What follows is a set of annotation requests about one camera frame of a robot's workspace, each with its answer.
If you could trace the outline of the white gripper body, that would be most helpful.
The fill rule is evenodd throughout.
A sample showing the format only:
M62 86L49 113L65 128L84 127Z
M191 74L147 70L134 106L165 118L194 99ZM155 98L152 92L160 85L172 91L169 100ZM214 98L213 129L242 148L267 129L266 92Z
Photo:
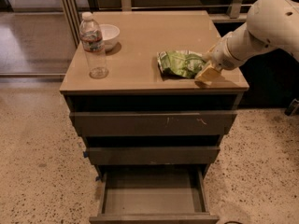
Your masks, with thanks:
M211 54L205 53L203 60L205 62L213 62L218 65L221 70L234 70L237 67L243 65L245 62L238 60L233 56L228 46L229 38L224 36L215 45L216 48Z

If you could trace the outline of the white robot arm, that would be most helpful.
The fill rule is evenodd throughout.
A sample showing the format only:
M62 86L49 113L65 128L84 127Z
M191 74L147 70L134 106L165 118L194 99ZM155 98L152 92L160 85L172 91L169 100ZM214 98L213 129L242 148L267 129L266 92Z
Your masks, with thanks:
M246 21L223 36L206 54L204 68L195 76L213 80L222 70L234 70L249 58L282 49L299 61L299 3L292 0L257 0Z

